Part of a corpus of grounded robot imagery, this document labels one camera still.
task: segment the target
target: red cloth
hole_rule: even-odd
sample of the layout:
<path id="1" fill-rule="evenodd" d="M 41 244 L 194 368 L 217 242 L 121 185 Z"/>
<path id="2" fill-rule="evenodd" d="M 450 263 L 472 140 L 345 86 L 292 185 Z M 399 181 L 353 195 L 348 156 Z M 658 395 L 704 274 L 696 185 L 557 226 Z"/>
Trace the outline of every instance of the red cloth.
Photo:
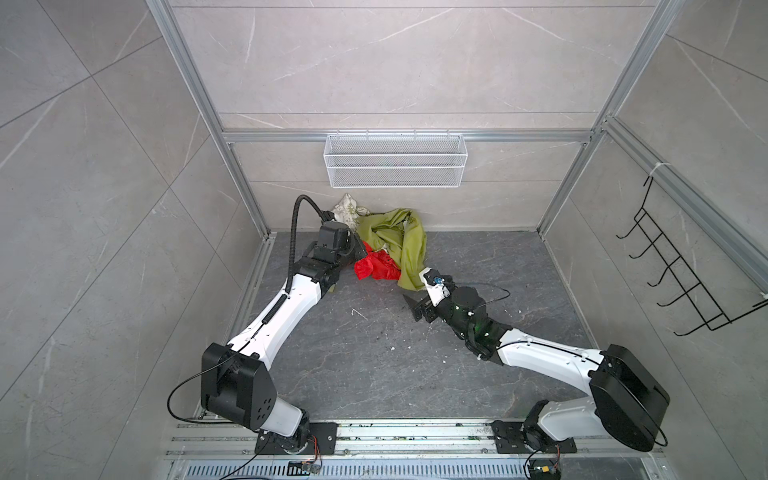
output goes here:
<path id="1" fill-rule="evenodd" d="M 365 241 L 368 256 L 355 262 L 355 273 L 362 280 L 367 276 L 373 276 L 374 280 L 400 280 L 400 269 L 397 263 L 384 250 L 374 252 Z"/>

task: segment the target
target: wall tile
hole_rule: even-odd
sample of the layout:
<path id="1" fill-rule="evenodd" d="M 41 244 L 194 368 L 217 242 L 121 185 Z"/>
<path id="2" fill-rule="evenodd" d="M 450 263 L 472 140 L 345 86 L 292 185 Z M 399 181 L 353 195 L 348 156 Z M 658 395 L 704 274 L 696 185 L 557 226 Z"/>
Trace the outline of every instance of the wall tile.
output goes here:
<path id="1" fill-rule="evenodd" d="M 670 35 L 762 78 L 768 78 L 768 4 L 762 0 L 693 0 Z"/>
<path id="2" fill-rule="evenodd" d="M 328 177 L 322 143 L 235 144 L 246 177 L 253 181 L 318 181 Z M 468 142 L 462 181 L 562 180 L 578 142 Z"/>
<path id="3" fill-rule="evenodd" d="M 160 36 L 143 0 L 40 0 L 91 73 Z"/>
<path id="4" fill-rule="evenodd" d="M 213 254 L 168 191 L 0 402 L 0 477 L 99 476 Z"/>
<path id="5" fill-rule="evenodd" d="M 208 138 L 170 186 L 211 245 L 218 246 L 240 202 L 227 166 Z"/>
<path id="6" fill-rule="evenodd" d="M 598 113 L 228 114 L 224 128 L 592 128 Z"/>
<path id="7" fill-rule="evenodd" d="M 415 208 L 428 230 L 533 230 L 559 181 L 465 182 L 457 188 L 331 188 L 323 182 L 251 182 L 272 230 L 289 230 L 293 202 L 308 194 L 329 210 L 344 193 L 373 212 Z M 302 209 L 299 228 L 316 230 L 317 215 Z"/>
<path id="8" fill-rule="evenodd" d="M 250 264 L 253 262 L 260 244 L 259 231 L 253 225 L 245 204 L 240 202 L 217 249 L 219 257 L 232 273 L 238 285 L 245 284 Z"/>
<path id="9" fill-rule="evenodd" d="M 170 0 L 174 7 L 530 7 L 530 0 Z M 654 0 L 543 0 L 537 7 L 653 6 Z"/>
<path id="10" fill-rule="evenodd" d="M 659 340 L 658 329 L 649 323 L 611 257 L 570 200 L 546 240 L 598 345 L 627 347 L 669 393 L 671 401 L 662 423 L 669 446 L 664 452 L 678 477 L 743 478 L 710 423 L 711 415 L 708 419 L 702 411 Z"/>
<path id="11" fill-rule="evenodd" d="M 87 80 L 0 129 L 0 392 L 167 188 Z"/>
<path id="12" fill-rule="evenodd" d="M 102 478 L 123 478 L 126 472 L 132 478 L 167 474 L 158 471 L 167 468 L 160 463 L 163 441 L 177 422 L 168 415 L 166 398 L 176 384 L 200 371 L 200 355 L 212 342 L 228 340 L 223 335 L 232 323 L 239 293 L 227 268 L 214 255 L 128 416 Z M 171 406 L 177 415 L 191 416 L 199 400 L 200 383 L 189 382 L 175 393 Z"/>
<path id="13" fill-rule="evenodd" d="M 208 136 L 162 39 L 94 76 L 169 184 Z"/>
<path id="14" fill-rule="evenodd" d="M 599 110 L 652 8 L 174 11 L 222 112 L 525 113 Z"/>
<path id="15" fill-rule="evenodd" d="M 768 310 L 714 332 L 704 328 L 685 337 L 673 334 L 701 324 L 694 308 L 686 300 L 659 307 L 657 302 L 669 302 L 681 288 L 669 274 L 661 285 L 647 285 L 659 279 L 664 264 L 653 251 L 638 260 L 628 257 L 648 245 L 641 232 L 636 230 L 626 240 L 616 238 L 631 228 L 631 216 L 645 195 L 645 178 L 645 172 L 616 144 L 607 142 L 598 148 L 571 197 L 621 271 L 741 471 L 747 478 L 759 478 L 765 473 L 762 459 L 768 458 L 768 406 L 762 401 L 768 392 L 763 374 L 768 362 L 763 348 L 768 340 L 764 328 Z M 731 318 L 762 299 L 760 289 L 658 186 L 651 189 L 646 208 Z M 644 227 L 653 228 L 650 223 Z M 662 253 L 672 260 L 675 255 L 664 245 L 662 241 Z M 684 279 L 683 270 L 675 269 L 687 286 L 693 286 L 692 278 Z M 715 314 L 703 289 L 692 291 L 692 297 L 707 318 Z"/>
<path id="16" fill-rule="evenodd" d="M 37 2 L 3 0 L 2 11 L 0 125 L 88 76 Z"/>
<path id="17" fill-rule="evenodd" d="M 619 117 L 768 250 L 768 82 L 665 38 Z"/>

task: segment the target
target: robotic arm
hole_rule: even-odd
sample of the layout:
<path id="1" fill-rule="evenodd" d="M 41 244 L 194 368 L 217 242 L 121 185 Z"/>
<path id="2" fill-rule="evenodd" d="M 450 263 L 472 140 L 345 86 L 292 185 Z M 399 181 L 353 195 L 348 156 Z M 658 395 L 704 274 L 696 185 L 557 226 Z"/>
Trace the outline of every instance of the robotic arm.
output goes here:
<path id="1" fill-rule="evenodd" d="M 301 200 L 315 207 L 323 225 L 318 240 L 294 263 Z M 202 359 L 203 408 L 253 431 L 274 432 L 288 453 L 306 447 L 309 417 L 277 397 L 269 369 L 293 328 L 336 284 L 340 270 L 366 256 L 357 234 L 332 218 L 308 197 L 296 200 L 283 288 L 242 333 L 226 346 L 211 344 Z M 479 359 L 531 369 L 587 394 L 534 406 L 519 432 L 532 451 L 573 436 L 606 433 L 636 450 L 653 448 L 669 396 L 628 350 L 616 345 L 606 351 L 582 349 L 527 335 L 489 318 L 476 289 L 459 286 L 435 269 L 424 269 L 420 276 L 427 297 L 417 302 L 405 296 L 416 321 L 423 317 L 431 323 L 439 317 Z"/>

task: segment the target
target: green cloth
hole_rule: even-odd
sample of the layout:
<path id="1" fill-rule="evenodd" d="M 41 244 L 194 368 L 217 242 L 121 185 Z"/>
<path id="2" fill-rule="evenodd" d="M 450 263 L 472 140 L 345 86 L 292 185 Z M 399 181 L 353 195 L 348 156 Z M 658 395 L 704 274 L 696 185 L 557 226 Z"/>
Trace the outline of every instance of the green cloth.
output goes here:
<path id="1" fill-rule="evenodd" d="M 409 208 L 386 214 L 365 215 L 357 220 L 357 233 L 373 251 L 384 248 L 400 267 L 397 284 L 407 290 L 420 290 L 424 284 L 419 272 L 424 270 L 427 235 L 419 215 Z"/>

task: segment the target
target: white wire basket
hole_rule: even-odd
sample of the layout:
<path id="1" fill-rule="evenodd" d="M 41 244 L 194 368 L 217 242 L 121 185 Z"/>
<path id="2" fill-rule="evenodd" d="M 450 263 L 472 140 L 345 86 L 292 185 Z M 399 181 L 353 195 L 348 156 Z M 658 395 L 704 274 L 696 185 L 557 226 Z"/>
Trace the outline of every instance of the white wire basket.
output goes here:
<path id="1" fill-rule="evenodd" d="M 323 158 L 333 188 L 458 187 L 467 146 L 451 133 L 331 134 Z"/>

